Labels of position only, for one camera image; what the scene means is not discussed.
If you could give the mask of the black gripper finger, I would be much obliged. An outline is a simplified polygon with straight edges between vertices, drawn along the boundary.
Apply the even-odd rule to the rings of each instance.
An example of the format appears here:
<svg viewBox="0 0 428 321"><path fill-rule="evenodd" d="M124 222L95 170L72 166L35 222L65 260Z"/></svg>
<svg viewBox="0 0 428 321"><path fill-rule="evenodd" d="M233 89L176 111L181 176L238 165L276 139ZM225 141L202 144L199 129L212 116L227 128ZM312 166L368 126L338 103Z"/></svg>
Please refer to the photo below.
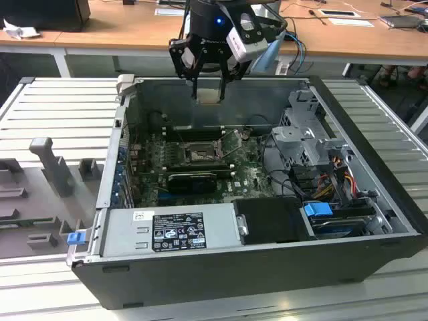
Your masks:
<svg viewBox="0 0 428 321"><path fill-rule="evenodd" d="M250 61L236 63L232 70L229 70L227 60L225 58L221 58L219 60L219 66L221 70L219 101L222 101L225 98L226 85L234 80L241 80L250 66Z"/></svg>
<svg viewBox="0 0 428 321"><path fill-rule="evenodd" d="M192 99L197 98L198 77L201 73L201 46L198 36L186 39L171 39L169 53L180 79L192 82Z"/></svg>

